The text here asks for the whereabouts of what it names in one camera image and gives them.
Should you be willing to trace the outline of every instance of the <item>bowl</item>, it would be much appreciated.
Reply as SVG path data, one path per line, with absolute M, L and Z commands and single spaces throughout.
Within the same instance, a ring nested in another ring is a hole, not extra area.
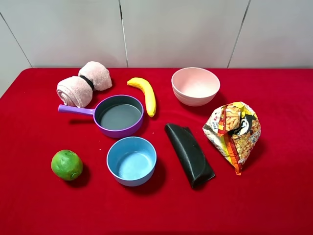
M 172 87 L 177 99 L 189 106 L 201 106 L 210 102 L 220 89 L 217 76 L 205 69 L 189 67 L 176 71 Z
M 140 137 L 126 137 L 110 148 L 107 165 L 117 182 L 138 186 L 147 182 L 156 166 L 157 153 L 153 145 Z

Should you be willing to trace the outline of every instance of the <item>white wall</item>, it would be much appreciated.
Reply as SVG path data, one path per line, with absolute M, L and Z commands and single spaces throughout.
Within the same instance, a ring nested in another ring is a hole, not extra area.
M 313 0 L 252 0 L 230 67 L 312 67 Z
M 34 67 L 125 67 L 118 0 L 0 0 L 0 12 Z
M 121 0 L 121 8 L 125 34 L 119 0 L 0 0 L 30 61 L 0 18 L 0 95 L 30 66 L 126 67 L 126 52 L 129 67 L 313 67 L 312 0 Z
M 248 0 L 121 0 L 130 67 L 226 68 Z
M 20 72 L 28 67 L 27 58 L 0 16 L 0 97 Z

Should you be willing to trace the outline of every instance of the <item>crumpled snack bag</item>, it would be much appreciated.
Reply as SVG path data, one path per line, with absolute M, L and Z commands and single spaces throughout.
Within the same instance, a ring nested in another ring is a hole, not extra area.
M 233 102 L 214 110 L 203 127 L 208 139 L 241 175 L 255 143 L 261 135 L 256 113 L 243 102 Z

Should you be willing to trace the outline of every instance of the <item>citrus fruit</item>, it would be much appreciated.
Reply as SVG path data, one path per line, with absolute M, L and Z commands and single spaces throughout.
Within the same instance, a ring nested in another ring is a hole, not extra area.
M 53 156 L 51 169 L 63 180 L 75 180 L 83 172 L 83 162 L 73 151 L 61 150 Z

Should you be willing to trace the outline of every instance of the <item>rolled towel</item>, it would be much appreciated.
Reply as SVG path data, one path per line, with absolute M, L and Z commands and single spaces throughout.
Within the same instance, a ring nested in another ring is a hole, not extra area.
M 90 61 L 79 70 L 78 76 L 59 82 L 57 94 L 65 105 L 85 108 L 92 100 L 92 90 L 103 91 L 111 86 L 109 71 L 102 64 Z
M 79 70 L 78 76 L 84 76 L 90 80 L 97 91 L 103 91 L 112 86 L 109 71 L 99 62 L 88 62 Z
M 78 76 L 69 77 L 58 83 L 59 98 L 68 106 L 85 108 L 92 100 L 92 89 L 88 83 Z

